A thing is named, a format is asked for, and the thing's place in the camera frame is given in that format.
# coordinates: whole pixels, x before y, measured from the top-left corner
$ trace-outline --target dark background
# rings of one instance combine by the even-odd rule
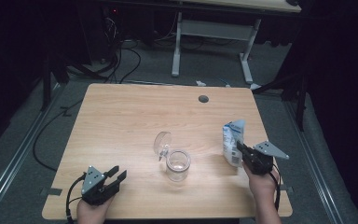
[[[308,93],[325,140],[358,207],[358,1],[300,3],[303,15],[324,20],[300,24],[264,19],[255,42],[293,42],[277,79],[295,74],[308,81]],[[46,31],[61,53],[78,63],[106,58],[106,43],[95,41],[103,39],[98,10],[96,7],[86,13],[84,6],[70,3],[35,7],[35,3],[21,0],[0,2],[0,134],[41,78],[48,52]],[[171,28],[174,15],[141,9],[120,13],[123,38],[140,38],[149,45],[153,44],[154,30],[164,33]],[[315,56],[311,61],[307,58],[310,53]],[[281,88],[298,86],[285,83]]]

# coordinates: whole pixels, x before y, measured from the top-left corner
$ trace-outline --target gray carpet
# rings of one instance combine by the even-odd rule
[[[134,43],[129,42],[125,46],[134,46]],[[156,45],[151,48],[139,44],[133,50],[141,56],[140,66],[125,79],[124,83],[146,81],[196,86],[196,81],[200,80],[207,86],[225,86],[228,83],[232,87],[248,88],[249,85],[244,82],[238,56],[243,46],[245,45],[241,42],[229,42],[225,45],[209,42],[199,48],[198,43],[184,43],[183,47],[186,49],[182,51],[181,74],[179,77],[171,77],[173,46]],[[255,83],[263,85],[275,78],[289,48],[290,46],[272,48],[268,43],[253,47],[249,64]],[[117,80],[130,72],[137,63],[136,54],[123,49],[122,61],[116,72]],[[97,69],[100,66],[103,65],[96,63],[91,68]],[[62,106],[70,106],[81,100],[88,85],[93,82],[100,81],[71,76],[71,81],[63,88],[62,94],[57,96],[57,102],[52,106],[45,123],[61,113]],[[0,138],[0,176],[39,114],[42,105],[42,90],[41,85],[34,89],[32,95],[13,116],[9,127]],[[290,217],[284,217],[282,222],[331,223],[311,175],[303,147],[305,141],[311,148],[327,185],[332,190],[331,195],[342,223],[358,223],[358,212],[329,154],[309,98],[304,117],[305,132],[300,133],[291,115],[294,103],[282,102],[279,92],[279,90],[267,91],[255,95],[255,99],[268,139],[291,158],[289,161],[278,160],[294,210],[294,213]],[[36,144],[36,154],[45,164],[58,167],[79,107],[80,104],[70,109],[69,116],[57,117],[40,135]],[[65,223],[65,221],[45,220],[41,216],[47,198],[44,189],[50,187],[54,175],[53,172],[39,165],[33,157],[32,150],[29,150],[20,170],[0,202],[0,223]],[[241,218],[240,223],[255,222],[251,218]]]

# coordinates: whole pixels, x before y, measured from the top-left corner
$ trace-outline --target hand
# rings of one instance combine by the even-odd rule
[[[78,224],[102,224],[106,219],[107,210],[115,196],[111,197],[101,205],[89,205],[80,200],[77,204],[77,223]]]
[[[281,219],[274,204],[275,182],[270,175],[254,175],[245,162],[243,169],[249,176],[249,188],[255,198],[255,222],[257,224],[280,224]],[[272,170],[276,179],[278,173]]]

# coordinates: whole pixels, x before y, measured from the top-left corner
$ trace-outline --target desk leg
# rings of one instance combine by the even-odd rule
[[[175,53],[173,54],[173,63],[172,63],[173,77],[179,77],[181,34],[182,34],[182,12],[178,12],[178,22],[176,28],[176,46],[175,46]]]
[[[261,22],[260,19],[255,21],[255,25],[251,31],[250,38],[248,40],[248,45],[246,46],[245,51],[240,54],[243,75],[245,76],[245,81],[248,84],[253,83],[251,70],[249,69],[249,64],[248,64],[248,57],[251,52],[252,45],[255,42],[255,36],[257,35],[257,31],[258,31],[258,27],[260,26],[260,22]]]

